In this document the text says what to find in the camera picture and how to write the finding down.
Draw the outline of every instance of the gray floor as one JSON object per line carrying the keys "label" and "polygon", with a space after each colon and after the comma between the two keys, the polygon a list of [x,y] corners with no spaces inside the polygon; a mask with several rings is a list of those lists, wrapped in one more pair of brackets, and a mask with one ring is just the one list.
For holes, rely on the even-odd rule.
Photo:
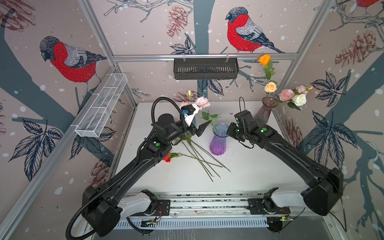
{"label": "gray floor", "polygon": [[320,216],[298,217],[283,229],[281,234],[272,234],[266,228],[219,228],[156,230],[150,236],[142,236],[135,230],[113,230],[105,237],[97,234],[92,240],[331,240],[332,237]]}

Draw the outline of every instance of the pink peony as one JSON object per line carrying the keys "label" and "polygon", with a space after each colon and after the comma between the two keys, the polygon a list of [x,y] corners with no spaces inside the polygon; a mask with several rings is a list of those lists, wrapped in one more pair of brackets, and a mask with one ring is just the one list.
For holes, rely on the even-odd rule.
{"label": "pink peony", "polygon": [[308,93],[307,88],[304,85],[300,85],[300,86],[296,87],[296,90],[300,94],[307,94]]}
{"label": "pink peony", "polygon": [[184,107],[184,106],[188,106],[188,105],[190,105],[191,104],[191,102],[182,102],[181,104],[180,104],[180,109],[182,108],[182,107]]}
{"label": "pink peony", "polygon": [[280,101],[288,101],[293,98],[295,93],[291,89],[285,89],[280,93]]}
{"label": "pink peony", "polygon": [[199,109],[202,110],[203,108],[209,107],[211,104],[208,102],[208,99],[205,97],[199,97],[196,99],[196,105],[199,106]]}

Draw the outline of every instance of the table surface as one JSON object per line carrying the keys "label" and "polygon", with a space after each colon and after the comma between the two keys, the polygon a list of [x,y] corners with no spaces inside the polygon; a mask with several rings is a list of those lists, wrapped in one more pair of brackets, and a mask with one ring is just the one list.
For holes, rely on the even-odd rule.
{"label": "table surface", "polygon": [[[152,103],[139,103],[125,147],[123,149],[116,173],[131,162],[137,152],[139,144],[151,131],[151,106]],[[247,101],[245,106],[253,115],[262,106],[261,101]],[[208,107],[211,114],[221,113],[216,123],[224,122],[230,125],[235,122],[234,114],[239,112],[238,102],[211,102]],[[179,113],[171,103],[158,103],[155,110],[155,118],[161,114],[172,114],[175,120],[179,119]],[[204,123],[201,118],[196,118],[197,126]],[[280,128],[275,117],[271,114],[268,125],[276,129],[280,134]],[[193,136],[192,140],[209,151],[209,144],[213,138],[212,126],[209,125],[200,136]],[[253,149],[242,146],[238,141],[227,137],[227,150],[216,159],[229,170],[212,166],[220,175],[212,177],[213,182],[196,159],[181,156],[172,158],[171,162],[161,161],[155,167],[147,171],[128,192],[140,192],[148,189],[151,192],[167,193],[220,193],[237,191],[263,191],[272,187],[291,188],[301,187],[305,183],[302,178],[270,152],[259,148]],[[172,146],[172,152],[180,152],[190,155],[183,144]],[[202,154],[206,161],[216,163],[208,155]]]}

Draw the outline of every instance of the bird head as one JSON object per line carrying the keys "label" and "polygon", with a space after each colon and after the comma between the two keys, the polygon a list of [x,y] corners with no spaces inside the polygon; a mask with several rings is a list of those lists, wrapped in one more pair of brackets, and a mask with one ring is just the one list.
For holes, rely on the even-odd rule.
{"label": "bird head", "polygon": [[230,23],[233,23],[236,18],[240,15],[248,15],[248,11],[245,9],[245,7],[232,8],[227,14],[225,20],[228,20]]}
{"label": "bird head", "polygon": [[44,61],[56,60],[55,58],[55,52],[53,51],[54,46],[59,43],[60,41],[52,36],[45,37],[41,43],[40,43],[40,52],[41,56],[43,57]]}

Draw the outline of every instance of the purple vase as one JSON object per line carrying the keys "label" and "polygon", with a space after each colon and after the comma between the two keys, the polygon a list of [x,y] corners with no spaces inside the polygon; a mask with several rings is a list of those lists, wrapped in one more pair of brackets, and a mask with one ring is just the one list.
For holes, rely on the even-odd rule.
{"label": "purple vase", "polygon": [[271,97],[263,98],[263,105],[253,117],[258,126],[264,125],[268,122],[269,116],[273,108],[277,106],[277,102]]}
{"label": "purple vase", "polygon": [[226,137],[228,137],[228,125],[223,122],[216,123],[212,130],[214,132],[214,137],[212,138],[211,144],[209,145],[209,150],[211,150],[213,155],[223,155],[227,148]]}

